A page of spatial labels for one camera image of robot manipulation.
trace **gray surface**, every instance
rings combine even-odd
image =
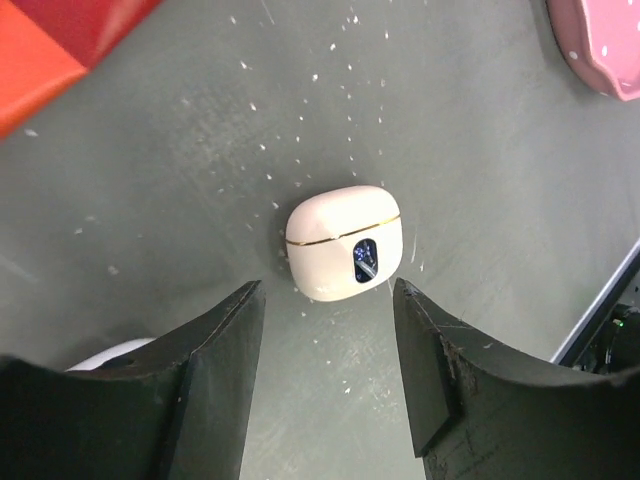
[[[278,230],[384,182],[398,273],[548,358],[640,234],[640,103],[581,84],[542,1],[264,2],[166,1],[2,145],[0,350],[69,366],[263,278],[243,479],[421,479],[387,286],[311,304]]]

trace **scratch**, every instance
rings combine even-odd
[[[418,245],[418,232],[413,236],[413,253],[411,254],[411,263],[416,259],[416,247]]]
[[[269,11],[269,7],[267,7],[267,4],[264,3],[264,0],[260,0],[260,2],[262,2],[262,6],[264,7],[265,12],[267,12],[267,15],[269,16],[269,20],[271,20],[271,23],[273,25],[275,25],[276,22],[273,20],[273,17],[271,16],[271,12]]]
[[[457,328],[460,330],[473,330],[473,327],[466,325],[436,325],[438,328]]]
[[[9,260],[3,255],[0,255],[0,266],[4,267],[14,275],[17,275],[18,277],[22,278],[23,280],[31,284],[38,283],[38,279],[36,277],[31,275],[29,272],[23,269],[20,265],[18,265],[15,262],[12,262],[11,260]]]

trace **white object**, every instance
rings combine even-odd
[[[400,265],[400,209],[379,187],[323,193],[293,211],[286,242],[302,293],[323,302],[348,298],[380,285]]]
[[[100,352],[91,358],[87,358],[83,362],[71,367],[68,372],[73,370],[94,370],[102,365],[104,362],[111,360],[112,358],[119,357],[125,353],[132,352],[147,343],[151,343],[155,338],[139,338],[137,340],[131,340],[129,342],[121,343],[115,347],[111,347],[104,352]]]

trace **white speck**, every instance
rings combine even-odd
[[[265,12],[267,12],[267,16],[269,17],[269,20],[271,20],[271,24],[275,25],[276,22],[273,20],[273,17],[271,16],[271,12],[267,8],[267,4],[264,3],[264,0],[260,0],[260,2],[262,2],[262,6],[264,7],[264,10],[265,10]]]
[[[413,253],[411,253],[411,263],[416,259],[416,248],[418,246],[418,234],[413,236]]]

